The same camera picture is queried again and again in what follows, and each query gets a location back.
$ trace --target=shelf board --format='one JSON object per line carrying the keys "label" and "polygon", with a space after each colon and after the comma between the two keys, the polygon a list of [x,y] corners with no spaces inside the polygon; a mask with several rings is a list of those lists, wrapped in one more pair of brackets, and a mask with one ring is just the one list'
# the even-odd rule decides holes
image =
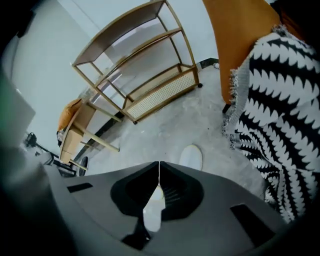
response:
{"label": "shelf board", "polygon": [[105,79],[107,79],[114,71],[116,71],[117,69],[119,69],[121,66],[123,66],[125,63],[127,63],[129,60],[131,60],[132,58],[138,56],[140,53],[143,53],[145,50],[149,49],[150,47],[155,46],[156,44],[162,42],[163,40],[169,39],[172,36],[174,36],[175,34],[177,34],[178,32],[182,31],[181,28],[175,28],[172,30],[169,30],[167,32],[164,32],[162,34],[159,34],[153,38],[151,38],[150,40],[140,44],[138,47],[136,47],[135,49],[133,49],[132,53],[130,53],[127,56],[122,57],[120,60],[117,61],[117,63],[105,74],[103,74],[98,80],[97,82],[95,82],[94,86],[97,87],[99,86],[101,83],[104,82]]}
{"label": "shelf board", "polygon": [[155,19],[165,0],[153,0],[122,14],[105,26],[81,51],[74,61],[77,66],[95,61],[108,47],[126,33]]}

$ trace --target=concrete floor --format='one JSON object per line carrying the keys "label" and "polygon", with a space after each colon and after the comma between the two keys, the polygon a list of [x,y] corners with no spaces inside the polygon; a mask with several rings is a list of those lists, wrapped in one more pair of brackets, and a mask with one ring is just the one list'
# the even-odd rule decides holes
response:
{"label": "concrete floor", "polygon": [[178,164],[184,147],[197,145],[203,154],[202,171],[230,179],[254,195],[264,198],[264,180],[240,151],[232,150],[222,137],[219,70],[209,66],[199,73],[202,88],[176,99],[134,125],[127,118],[101,136],[120,148],[116,153],[95,144],[88,149],[86,175],[112,172],[145,162]]}

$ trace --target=zigzag pattern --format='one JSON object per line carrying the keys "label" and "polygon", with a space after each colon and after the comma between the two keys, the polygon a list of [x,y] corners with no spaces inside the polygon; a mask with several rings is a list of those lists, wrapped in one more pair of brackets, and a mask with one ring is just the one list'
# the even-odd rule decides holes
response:
{"label": "zigzag pattern", "polygon": [[265,201],[291,222],[320,186],[319,57],[304,42],[277,33],[260,38],[249,57],[237,142],[268,184]]}

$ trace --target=wall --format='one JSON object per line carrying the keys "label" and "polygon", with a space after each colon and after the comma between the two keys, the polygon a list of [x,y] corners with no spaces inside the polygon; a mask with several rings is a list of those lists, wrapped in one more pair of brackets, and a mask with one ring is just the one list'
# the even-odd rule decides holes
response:
{"label": "wall", "polygon": [[[147,0],[58,0],[72,18],[91,38],[108,23]],[[190,42],[195,62],[218,59],[218,51],[210,18],[202,0],[168,0],[177,14]],[[171,14],[163,10],[160,16],[170,21]]]}
{"label": "wall", "polygon": [[56,132],[61,111],[87,88],[70,62],[90,38],[56,0],[44,1],[35,12],[16,49],[12,82],[35,110],[27,131],[58,154]]}

